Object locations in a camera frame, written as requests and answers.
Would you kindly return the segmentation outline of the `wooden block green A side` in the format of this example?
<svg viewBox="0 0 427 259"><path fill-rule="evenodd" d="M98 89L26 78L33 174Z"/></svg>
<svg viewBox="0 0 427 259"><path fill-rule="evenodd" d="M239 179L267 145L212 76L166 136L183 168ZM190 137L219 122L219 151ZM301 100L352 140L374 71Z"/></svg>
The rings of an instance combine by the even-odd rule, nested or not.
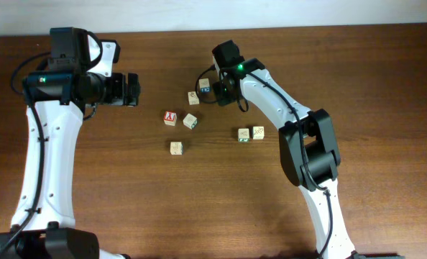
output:
<svg viewBox="0 0 427 259"><path fill-rule="evenodd" d="M238 129L238 141L239 142L249 142L250 133L248 128L239 128Z"/></svg>

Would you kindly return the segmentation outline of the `plain wooden picture block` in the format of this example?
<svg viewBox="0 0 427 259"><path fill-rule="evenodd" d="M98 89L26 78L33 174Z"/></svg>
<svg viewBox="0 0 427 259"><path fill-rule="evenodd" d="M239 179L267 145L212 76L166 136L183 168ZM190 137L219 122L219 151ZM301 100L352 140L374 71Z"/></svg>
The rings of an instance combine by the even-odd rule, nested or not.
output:
<svg viewBox="0 0 427 259"><path fill-rule="evenodd" d="M265 137L265 128L263 126L253 126L252 138L254 140L263 140Z"/></svg>

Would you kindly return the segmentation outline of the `wooden block yellow side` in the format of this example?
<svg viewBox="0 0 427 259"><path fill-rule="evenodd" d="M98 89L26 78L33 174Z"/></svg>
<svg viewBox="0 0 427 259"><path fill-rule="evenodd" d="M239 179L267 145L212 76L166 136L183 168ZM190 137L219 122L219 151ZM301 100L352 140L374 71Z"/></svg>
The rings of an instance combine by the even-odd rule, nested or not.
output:
<svg viewBox="0 0 427 259"><path fill-rule="evenodd" d="M182 142L171 142L170 143L170 154L171 155L182 155L183 154Z"/></svg>

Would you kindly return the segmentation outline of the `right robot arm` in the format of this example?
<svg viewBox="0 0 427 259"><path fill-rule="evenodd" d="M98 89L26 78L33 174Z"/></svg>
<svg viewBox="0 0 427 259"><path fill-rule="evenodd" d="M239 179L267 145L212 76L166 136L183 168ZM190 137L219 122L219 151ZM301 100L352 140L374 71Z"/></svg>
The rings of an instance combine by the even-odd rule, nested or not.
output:
<svg viewBox="0 0 427 259"><path fill-rule="evenodd" d="M279 135L280 164L306 200L319 258L360 258L350 240L338 196L341 163L327 111L313 111L287 94L258 59L246 60L231 40L212 50L219 101L254 104Z"/></svg>

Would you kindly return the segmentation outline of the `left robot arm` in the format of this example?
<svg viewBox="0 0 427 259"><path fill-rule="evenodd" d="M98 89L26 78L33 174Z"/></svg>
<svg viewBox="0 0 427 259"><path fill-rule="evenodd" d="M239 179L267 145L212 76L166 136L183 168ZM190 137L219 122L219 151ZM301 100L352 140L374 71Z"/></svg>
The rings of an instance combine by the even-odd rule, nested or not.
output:
<svg viewBox="0 0 427 259"><path fill-rule="evenodd" d="M100 105L136 106L135 73L115 73L121 48L85 29L50 30L51 49L22 81L29 140L22 192L0 258L111 257L94 233L78 230L73 212L75 147L82 124Z"/></svg>

